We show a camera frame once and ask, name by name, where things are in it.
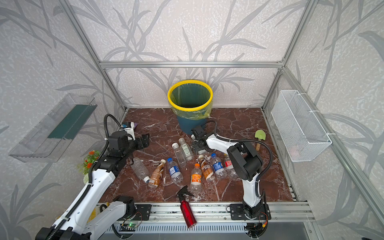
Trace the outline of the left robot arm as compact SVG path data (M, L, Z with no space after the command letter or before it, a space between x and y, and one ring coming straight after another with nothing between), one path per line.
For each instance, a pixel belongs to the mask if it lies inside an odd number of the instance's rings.
M40 229L37 240L97 240L116 221L130 219L137 214L133 197L118 196L99 215L89 220L99 200L121 170L127 164L134 163L134 151L150 145L149 134L134 138L121 123L118 123L118 131L109 133L108 118L117 120L111 114L104 117L106 144L89 169L88 182L51 227Z

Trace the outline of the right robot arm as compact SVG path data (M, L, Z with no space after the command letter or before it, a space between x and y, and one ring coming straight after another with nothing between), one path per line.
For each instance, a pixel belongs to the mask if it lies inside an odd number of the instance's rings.
M261 141L252 139L229 139L213 132L206 132L202 125L191 129L193 147L196 151L219 151L227 154L234 166L235 172L243 181L243 207L245 216L256 219L260 214L266 214L267 203L265 191L260 192L260 179L270 169L274 155L269 146ZM268 165L263 169L263 159L253 143L264 146L269 152Z

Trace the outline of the orange label bottle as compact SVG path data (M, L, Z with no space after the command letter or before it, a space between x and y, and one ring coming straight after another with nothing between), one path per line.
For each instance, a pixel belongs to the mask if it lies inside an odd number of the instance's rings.
M191 172L190 191L197 194L202 190L202 171L200 164L195 164Z

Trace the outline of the crushed clear bottle white cap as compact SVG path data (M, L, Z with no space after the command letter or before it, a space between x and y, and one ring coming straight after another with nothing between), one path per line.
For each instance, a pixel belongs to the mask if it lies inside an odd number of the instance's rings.
M131 168L135 172L136 176L145 183L148 183L150 180L150 174L144 163L139 158L133 158L132 162Z

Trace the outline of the clear square bottle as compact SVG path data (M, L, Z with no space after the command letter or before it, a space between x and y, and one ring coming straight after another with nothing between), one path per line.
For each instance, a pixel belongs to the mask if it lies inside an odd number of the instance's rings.
M179 146L178 143L173 143L172 144L172 148L175 152L175 156L178 160L178 163L179 163L179 166L182 168L182 169L186 169L187 168L187 161L185 159L185 157L183 156L183 153L181 151L181 148Z
M180 148L182 151L182 154L186 161L192 161L194 159L194 154L190 148L190 146L186 143L184 138L179 139Z

